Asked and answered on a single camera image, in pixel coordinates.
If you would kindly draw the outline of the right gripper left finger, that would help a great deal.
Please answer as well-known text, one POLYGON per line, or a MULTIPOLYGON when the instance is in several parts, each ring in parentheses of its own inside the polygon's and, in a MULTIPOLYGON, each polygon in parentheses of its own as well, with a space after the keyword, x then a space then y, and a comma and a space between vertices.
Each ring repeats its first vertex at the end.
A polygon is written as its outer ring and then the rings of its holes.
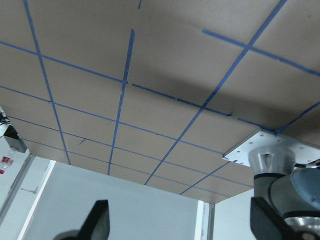
POLYGON ((107 199, 97 200, 80 229, 57 234, 55 240, 108 240, 110 213, 107 199))

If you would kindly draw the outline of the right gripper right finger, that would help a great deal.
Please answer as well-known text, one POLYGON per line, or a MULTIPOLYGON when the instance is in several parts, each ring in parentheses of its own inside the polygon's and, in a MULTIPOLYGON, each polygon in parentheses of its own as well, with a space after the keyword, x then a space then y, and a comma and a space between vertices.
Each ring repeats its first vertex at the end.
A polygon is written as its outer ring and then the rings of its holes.
POLYGON ((297 240, 291 227, 262 197, 250 200, 250 229, 256 240, 297 240))

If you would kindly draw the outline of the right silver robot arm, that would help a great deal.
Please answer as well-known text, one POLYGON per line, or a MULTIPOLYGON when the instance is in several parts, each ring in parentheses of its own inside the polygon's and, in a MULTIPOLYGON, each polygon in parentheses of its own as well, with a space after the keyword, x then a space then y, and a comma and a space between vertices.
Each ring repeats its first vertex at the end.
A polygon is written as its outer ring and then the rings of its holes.
MULTIPOLYGON (((248 153, 254 172, 254 196, 250 200, 250 228, 257 240, 318 240, 320 238, 319 168, 294 170, 295 155, 291 150, 260 147, 248 153)), ((78 194, 70 209, 79 214, 85 200, 89 209, 81 217, 81 227, 66 230, 56 240, 106 240, 110 235, 111 201, 94 196, 84 186, 76 186, 78 194)))

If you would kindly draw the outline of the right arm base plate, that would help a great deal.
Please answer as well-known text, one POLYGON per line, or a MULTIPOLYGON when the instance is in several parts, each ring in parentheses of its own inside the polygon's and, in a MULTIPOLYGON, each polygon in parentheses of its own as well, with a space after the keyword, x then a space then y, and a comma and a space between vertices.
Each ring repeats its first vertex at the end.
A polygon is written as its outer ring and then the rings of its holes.
POLYGON ((248 167, 249 152, 262 147, 291 150, 298 165, 311 164, 320 159, 318 146, 284 134, 273 134, 263 130, 257 130, 242 139, 223 154, 223 159, 248 167))

